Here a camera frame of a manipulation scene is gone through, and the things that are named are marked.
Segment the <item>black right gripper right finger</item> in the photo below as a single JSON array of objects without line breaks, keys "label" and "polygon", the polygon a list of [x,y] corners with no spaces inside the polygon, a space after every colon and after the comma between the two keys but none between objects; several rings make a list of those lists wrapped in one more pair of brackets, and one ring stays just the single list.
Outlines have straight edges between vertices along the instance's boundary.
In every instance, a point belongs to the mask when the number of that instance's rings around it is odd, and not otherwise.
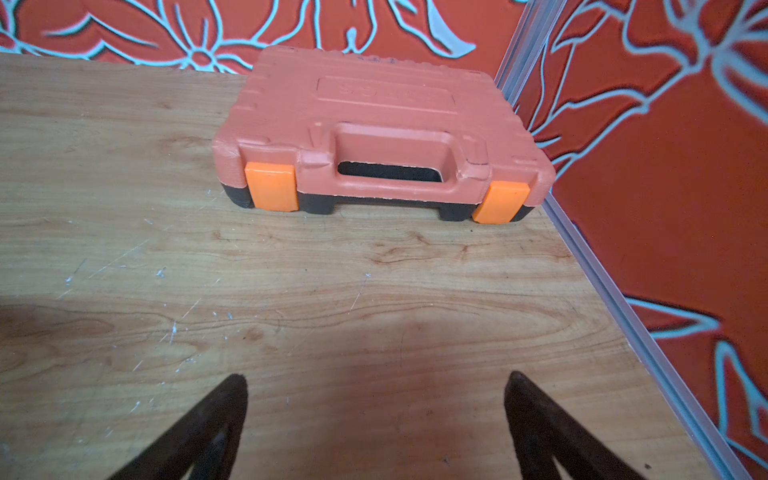
[{"label": "black right gripper right finger", "polygon": [[642,476],[594,437],[520,371],[504,389],[504,409],[524,479],[640,479]]}]

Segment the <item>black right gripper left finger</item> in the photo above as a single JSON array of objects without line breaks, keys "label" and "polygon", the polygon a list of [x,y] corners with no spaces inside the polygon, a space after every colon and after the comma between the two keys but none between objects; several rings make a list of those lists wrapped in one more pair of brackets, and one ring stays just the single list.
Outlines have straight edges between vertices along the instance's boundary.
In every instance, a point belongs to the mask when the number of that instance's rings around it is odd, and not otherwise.
[{"label": "black right gripper left finger", "polygon": [[248,407],[248,384],[231,374],[113,479],[228,479]]}]

